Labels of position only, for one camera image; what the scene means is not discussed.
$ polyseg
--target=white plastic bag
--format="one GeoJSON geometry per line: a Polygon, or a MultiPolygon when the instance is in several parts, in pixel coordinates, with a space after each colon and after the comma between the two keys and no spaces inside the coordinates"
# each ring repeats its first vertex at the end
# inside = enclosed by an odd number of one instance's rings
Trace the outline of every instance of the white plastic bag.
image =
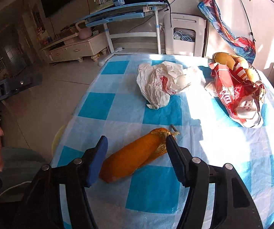
{"type": "Polygon", "coordinates": [[[164,61],[151,66],[140,64],[137,83],[151,109],[168,105],[170,95],[184,92],[192,83],[205,83],[202,71],[197,67],[183,69],[182,65],[164,61]]]}

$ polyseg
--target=red plastic wrapper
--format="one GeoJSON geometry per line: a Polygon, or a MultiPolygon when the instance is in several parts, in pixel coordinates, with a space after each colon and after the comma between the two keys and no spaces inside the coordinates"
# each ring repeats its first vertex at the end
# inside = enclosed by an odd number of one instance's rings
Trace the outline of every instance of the red plastic wrapper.
{"type": "Polygon", "coordinates": [[[261,127],[261,109],[266,93],[262,81],[241,79],[235,71],[219,63],[209,64],[217,96],[229,116],[244,127],[261,127]]]}

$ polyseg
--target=orange object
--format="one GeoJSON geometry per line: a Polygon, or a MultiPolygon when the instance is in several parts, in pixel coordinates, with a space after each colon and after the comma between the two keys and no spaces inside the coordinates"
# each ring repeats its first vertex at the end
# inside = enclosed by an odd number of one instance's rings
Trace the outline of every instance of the orange object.
{"type": "Polygon", "coordinates": [[[109,156],[102,165],[99,177],[107,183],[131,175],[136,169],[166,153],[166,137],[177,135],[166,128],[156,128],[109,156]]]}

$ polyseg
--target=floor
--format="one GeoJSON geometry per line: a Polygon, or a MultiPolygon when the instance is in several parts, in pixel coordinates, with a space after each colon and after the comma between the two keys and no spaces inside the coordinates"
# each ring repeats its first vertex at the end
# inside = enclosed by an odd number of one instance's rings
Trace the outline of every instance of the floor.
{"type": "MultiPolygon", "coordinates": [[[[124,52],[157,53],[157,50],[126,48],[124,52]]],[[[50,161],[55,134],[69,122],[100,69],[89,57],[82,63],[69,61],[41,67],[40,86],[12,96],[1,105],[3,146],[29,148],[50,161]]]]}

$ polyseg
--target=blue and white tablecloth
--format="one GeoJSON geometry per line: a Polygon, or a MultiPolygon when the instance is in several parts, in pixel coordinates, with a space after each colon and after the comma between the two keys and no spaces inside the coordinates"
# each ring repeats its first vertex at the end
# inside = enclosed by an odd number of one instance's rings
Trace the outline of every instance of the blue and white tablecloth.
{"type": "MultiPolygon", "coordinates": [[[[173,95],[169,104],[151,110],[136,83],[141,63],[163,61],[199,66],[211,80],[207,59],[189,56],[114,56],[102,68],[79,102],[52,160],[52,167],[68,164],[95,147],[101,135],[108,138],[107,157],[157,127],[174,124],[180,146],[206,163],[232,163],[255,201],[264,228],[274,221],[274,89],[267,89],[262,108],[264,125],[244,128],[232,121],[218,98],[202,87],[173,95]]],[[[71,228],[64,186],[60,186],[63,220],[71,228]]],[[[114,183],[98,180],[86,189],[100,229],[176,228],[188,195],[175,176],[167,154],[114,183]]],[[[203,228],[209,228],[214,200],[210,185],[203,228]]]]}

